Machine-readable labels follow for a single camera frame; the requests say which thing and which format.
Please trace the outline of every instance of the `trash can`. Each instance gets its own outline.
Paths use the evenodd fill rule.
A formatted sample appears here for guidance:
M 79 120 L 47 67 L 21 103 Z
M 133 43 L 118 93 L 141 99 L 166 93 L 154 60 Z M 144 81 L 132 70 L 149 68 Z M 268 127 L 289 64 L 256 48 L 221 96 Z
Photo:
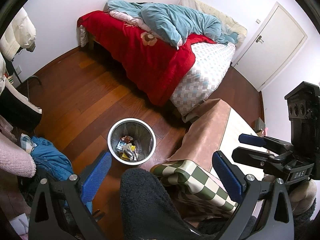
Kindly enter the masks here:
M 122 145 L 125 144 L 122 138 L 129 136 L 133 138 L 132 145 L 139 148 L 137 160 L 121 158 L 123 153 Z M 156 149 L 156 136 L 153 130 L 145 122 L 135 119 L 126 118 L 116 122 L 108 134 L 108 147 L 111 154 L 123 164 L 140 165 L 146 162 L 153 155 Z

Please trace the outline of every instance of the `door handle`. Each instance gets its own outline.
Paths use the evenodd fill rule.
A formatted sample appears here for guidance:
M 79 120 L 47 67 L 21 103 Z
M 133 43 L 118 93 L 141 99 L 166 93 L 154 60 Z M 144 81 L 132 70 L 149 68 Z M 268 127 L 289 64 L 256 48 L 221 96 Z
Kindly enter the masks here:
M 260 36 L 257 38 L 256 43 L 258 43 L 258 42 L 260 41 L 261 44 L 262 44 L 262 43 L 263 43 L 263 40 L 262 40 L 261 38 L 262 38 L 262 36 L 260 35 Z

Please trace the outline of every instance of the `red blanket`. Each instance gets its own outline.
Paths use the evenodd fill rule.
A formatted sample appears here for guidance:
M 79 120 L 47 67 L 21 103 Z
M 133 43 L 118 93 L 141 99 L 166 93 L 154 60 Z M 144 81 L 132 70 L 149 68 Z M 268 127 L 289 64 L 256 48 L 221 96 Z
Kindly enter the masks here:
M 141 28 L 114 19 L 103 11 L 80 17 L 77 25 L 83 25 L 115 60 L 122 63 L 127 77 L 157 106 L 164 105 L 195 63 L 191 44 L 216 43 L 203 35 L 191 34 L 177 50 Z

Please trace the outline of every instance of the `wall outlet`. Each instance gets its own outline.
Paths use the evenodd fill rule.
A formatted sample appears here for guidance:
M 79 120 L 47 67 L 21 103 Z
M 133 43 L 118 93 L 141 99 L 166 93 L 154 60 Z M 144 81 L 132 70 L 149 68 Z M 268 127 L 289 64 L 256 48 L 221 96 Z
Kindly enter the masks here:
M 14 69 L 16 70 L 18 75 L 21 73 L 20 65 L 17 65 Z

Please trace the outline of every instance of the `white puffer jacket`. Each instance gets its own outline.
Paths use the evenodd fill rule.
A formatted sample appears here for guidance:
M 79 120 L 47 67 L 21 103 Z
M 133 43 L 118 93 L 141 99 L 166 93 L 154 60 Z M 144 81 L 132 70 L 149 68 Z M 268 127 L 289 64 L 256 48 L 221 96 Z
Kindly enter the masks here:
M 29 49 L 34 46 L 36 29 L 28 14 L 21 8 L 16 14 L 0 39 L 0 52 L 11 61 L 20 47 Z M 4 89 L 5 62 L 0 54 L 0 94 Z

